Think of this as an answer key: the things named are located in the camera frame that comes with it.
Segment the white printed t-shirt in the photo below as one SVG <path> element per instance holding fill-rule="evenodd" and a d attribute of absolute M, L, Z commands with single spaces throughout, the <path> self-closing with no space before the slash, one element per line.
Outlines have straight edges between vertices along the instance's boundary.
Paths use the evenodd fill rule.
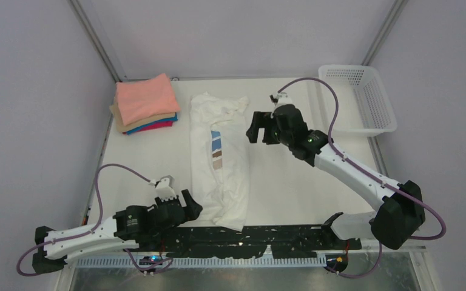
<path fill-rule="evenodd" d="M 203 207 L 200 220 L 241 231 L 250 192 L 245 136 L 248 97 L 195 95 L 190 103 L 192 194 Z"/>

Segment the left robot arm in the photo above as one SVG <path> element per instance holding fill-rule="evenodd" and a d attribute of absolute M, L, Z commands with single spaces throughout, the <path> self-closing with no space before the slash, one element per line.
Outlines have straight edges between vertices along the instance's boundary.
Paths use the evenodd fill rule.
<path fill-rule="evenodd" d="M 202 210 L 184 189 L 180 195 L 155 197 L 151 206 L 128 206 L 100 223 L 60 231 L 38 227 L 35 243 L 39 248 L 33 254 L 32 267 L 35 273 L 45 274 L 87 255 L 143 247 L 157 250 L 169 230 L 195 221 Z"/>

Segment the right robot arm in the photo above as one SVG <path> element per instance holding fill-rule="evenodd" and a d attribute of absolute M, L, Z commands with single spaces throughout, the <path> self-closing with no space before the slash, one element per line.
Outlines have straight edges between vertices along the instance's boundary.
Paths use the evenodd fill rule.
<path fill-rule="evenodd" d="M 425 222 L 424 209 L 415 202 L 422 199 L 417 184 L 399 183 L 364 165 L 355 167 L 345 153 L 335 151 L 326 133 L 308 128 L 294 105 L 254 112 L 246 131 L 250 143 L 258 141 L 260 130 L 264 144 L 286 146 L 295 158 L 332 175 L 372 207 L 366 213 L 331 216 L 322 232 L 322 241 L 330 249 L 339 248 L 348 239 L 363 238 L 397 250 Z"/>

